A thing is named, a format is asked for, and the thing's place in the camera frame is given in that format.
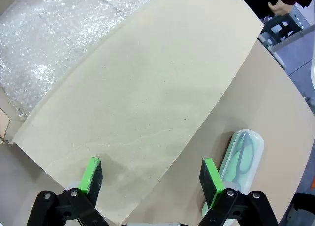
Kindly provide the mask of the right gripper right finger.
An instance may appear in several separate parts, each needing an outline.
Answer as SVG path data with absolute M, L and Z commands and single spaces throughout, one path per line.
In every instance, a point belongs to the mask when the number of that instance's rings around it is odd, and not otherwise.
M 210 207 L 200 226 L 222 226 L 227 219 L 235 219 L 241 226 L 278 225 L 265 193 L 252 191 L 245 195 L 226 188 L 211 158 L 202 160 L 199 180 Z

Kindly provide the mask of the person's left hand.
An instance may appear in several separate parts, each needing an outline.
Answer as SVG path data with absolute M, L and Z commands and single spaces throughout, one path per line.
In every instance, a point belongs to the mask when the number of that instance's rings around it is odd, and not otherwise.
M 293 9 L 293 5 L 286 4 L 281 0 L 278 0 L 275 5 L 268 2 L 268 7 L 275 15 L 281 16 L 289 14 Z

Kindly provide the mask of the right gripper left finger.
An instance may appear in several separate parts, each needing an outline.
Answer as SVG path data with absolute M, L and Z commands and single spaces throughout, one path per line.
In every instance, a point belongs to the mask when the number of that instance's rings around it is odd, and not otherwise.
M 107 226 L 107 221 L 95 208 L 102 179 L 100 159 L 90 158 L 78 187 L 59 195 L 48 190 L 37 194 L 27 225 L 64 226 L 69 220 L 77 220 L 82 226 Z

